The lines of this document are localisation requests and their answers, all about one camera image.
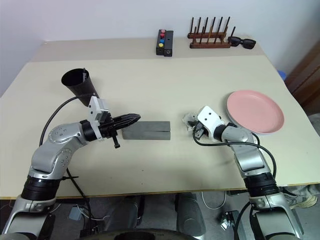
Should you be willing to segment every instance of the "pink plate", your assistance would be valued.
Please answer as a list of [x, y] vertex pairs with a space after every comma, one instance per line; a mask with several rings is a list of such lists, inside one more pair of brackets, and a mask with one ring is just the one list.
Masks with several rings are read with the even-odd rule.
[[228, 97], [226, 108], [232, 120], [257, 134], [271, 134], [284, 125], [280, 107], [268, 96], [252, 90], [235, 91]]

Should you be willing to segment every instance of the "blue object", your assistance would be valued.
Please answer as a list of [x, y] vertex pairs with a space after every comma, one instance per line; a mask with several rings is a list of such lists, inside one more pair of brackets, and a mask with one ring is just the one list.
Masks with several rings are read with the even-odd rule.
[[81, 220], [81, 212], [76, 206], [73, 206], [71, 208], [71, 211], [69, 213], [69, 219], [75, 220], [75, 221], [80, 221]]
[[278, 70], [278, 74], [280, 75], [280, 77], [282, 78], [283, 81], [286, 80], [287, 74], [284, 71]]

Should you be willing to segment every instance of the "black sunglasses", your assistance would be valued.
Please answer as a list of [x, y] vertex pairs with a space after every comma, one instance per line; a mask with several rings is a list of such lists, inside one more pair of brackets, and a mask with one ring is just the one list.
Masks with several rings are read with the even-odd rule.
[[228, 42], [231, 43], [232, 47], [236, 47], [239, 44], [242, 44], [242, 46], [245, 49], [253, 49], [254, 46], [256, 45], [256, 41], [252, 39], [241, 39], [240, 37], [237, 36], [230, 36], [228, 37]]

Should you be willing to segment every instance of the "table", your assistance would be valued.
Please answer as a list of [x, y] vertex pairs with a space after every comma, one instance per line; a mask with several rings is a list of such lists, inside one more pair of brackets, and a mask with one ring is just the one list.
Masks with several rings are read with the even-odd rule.
[[[74, 96], [61, 84], [62, 75], [74, 68], [89, 71], [112, 116], [139, 113], [142, 121], [171, 122], [170, 141], [123, 140], [119, 132], [118, 149], [111, 139], [79, 149], [69, 169], [89, 196], [243, 189], [230, 148], [195, 144], [182, 117], [209, 105], [228, 122], [228, 95], [245, 89], [270, 96], [283, 110], [283, 128], [260, 137], [276, 159], [277, 183], [320, 182], [320, 138], [261, 48], [189, 49], [189, 42], [175, 38], [173, 57], [156, 56], [155, 39], [44, 43], [0, 98], [1, 198], [22, 192], [46, 121]], [[49, 129], [87, 114], [73, 101]], [[60, 183], [58, 197], [78, 195], [71, 181]]]

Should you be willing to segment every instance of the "black cylindrical container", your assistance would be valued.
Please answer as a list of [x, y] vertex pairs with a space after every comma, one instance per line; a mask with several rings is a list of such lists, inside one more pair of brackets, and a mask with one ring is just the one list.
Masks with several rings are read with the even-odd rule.
[[[76, 96], [95, 93], [95, 96], [99, 97], [91, 82], [89, 72], [85, 68], [76, 68], [68, 71], [62, 76], [61, 82]], [[79, 100], [88, 107], [90, 99], [91, 97], [88, 96], [81, 97]]]

